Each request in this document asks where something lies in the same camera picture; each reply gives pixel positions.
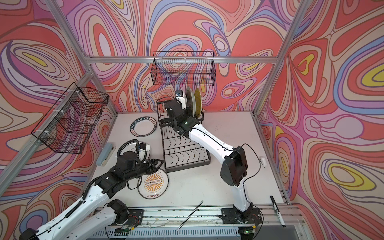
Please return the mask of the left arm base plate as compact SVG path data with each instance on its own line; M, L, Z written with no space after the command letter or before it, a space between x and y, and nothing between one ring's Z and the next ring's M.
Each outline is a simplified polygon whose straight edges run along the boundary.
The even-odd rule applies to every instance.
M143 209L124 210L117 214L115 224L137 227L142 224L143 215Z

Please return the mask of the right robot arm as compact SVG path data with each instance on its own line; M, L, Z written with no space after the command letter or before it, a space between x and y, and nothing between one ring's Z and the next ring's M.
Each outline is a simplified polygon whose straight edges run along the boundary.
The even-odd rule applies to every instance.
M220 177L232 188L234 210L242 221L250 214L252 207L247 200L244 182L247 176L248 162L243 147L233 147L210 133L199 118L191 111L183 109L177 99L158 101L163 105L168 117L163 120L174 132L184 136L205 148L221 164Z

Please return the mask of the pale green flower plate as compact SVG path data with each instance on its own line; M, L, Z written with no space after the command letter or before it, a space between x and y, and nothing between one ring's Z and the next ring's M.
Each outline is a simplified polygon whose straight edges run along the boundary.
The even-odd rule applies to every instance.
M186 99L187 105L191 109L191 116L194 117L196 114L196 99L194 91L189 86L186 89Z

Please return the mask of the yellow striped plate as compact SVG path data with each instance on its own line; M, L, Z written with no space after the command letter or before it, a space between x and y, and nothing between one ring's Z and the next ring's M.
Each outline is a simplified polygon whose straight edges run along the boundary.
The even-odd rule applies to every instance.
M195 115L199 119L202 115L202 96L199 88L195 90L196 111Z

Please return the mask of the orange sunburst plate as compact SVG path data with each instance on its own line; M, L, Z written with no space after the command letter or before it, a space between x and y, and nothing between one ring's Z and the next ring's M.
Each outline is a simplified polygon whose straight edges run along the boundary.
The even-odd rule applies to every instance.
M159 169L156 173L151 175L143 175L143 181L138 188L141 197L153 200L159 198L165 193L169 186L168 174Z
M187 109L187 101L186 101L186 98L185 98L185 97L182 97L182 98L180 99L180 102L182 103L182 108L183 108L184 110L186 110L186 109Z

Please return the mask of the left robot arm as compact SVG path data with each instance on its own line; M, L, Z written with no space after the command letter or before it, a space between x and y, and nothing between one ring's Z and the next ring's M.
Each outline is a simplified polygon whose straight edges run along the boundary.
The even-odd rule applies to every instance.
M87 238L98 229L110 224L122 225L130 213L120 200L113 200L132 179L156 173L163 160L140 161L134 152L118 156L116 164L106 173L93 179L83 195L37 230L28 228L20 235L21 240L65 240L71 237Z

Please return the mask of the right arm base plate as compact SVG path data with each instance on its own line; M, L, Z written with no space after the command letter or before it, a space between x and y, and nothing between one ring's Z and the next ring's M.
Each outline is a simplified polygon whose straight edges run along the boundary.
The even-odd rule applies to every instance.
M258 226L263 222L262 214L257 208L251 208L245 212L234 207L222 208L218 217L223 221L223 224L253 224Z

